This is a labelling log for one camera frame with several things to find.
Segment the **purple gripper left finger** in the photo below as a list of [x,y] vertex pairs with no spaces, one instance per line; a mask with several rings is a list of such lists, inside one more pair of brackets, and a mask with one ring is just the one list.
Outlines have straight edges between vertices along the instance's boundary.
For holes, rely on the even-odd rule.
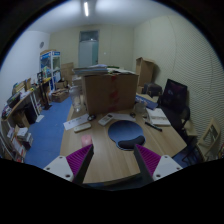
[[88,145],[68,156],[59,155],[44,170],[67,181],[82,184],[93,155],[94,147]]

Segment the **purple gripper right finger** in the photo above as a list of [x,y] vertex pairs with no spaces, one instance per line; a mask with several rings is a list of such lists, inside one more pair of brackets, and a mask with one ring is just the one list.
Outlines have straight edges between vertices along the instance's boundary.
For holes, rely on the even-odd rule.
[[160,156],[141,145],[134,146],[134,156],[145,183],[160,180],[182,169],[169,155]]

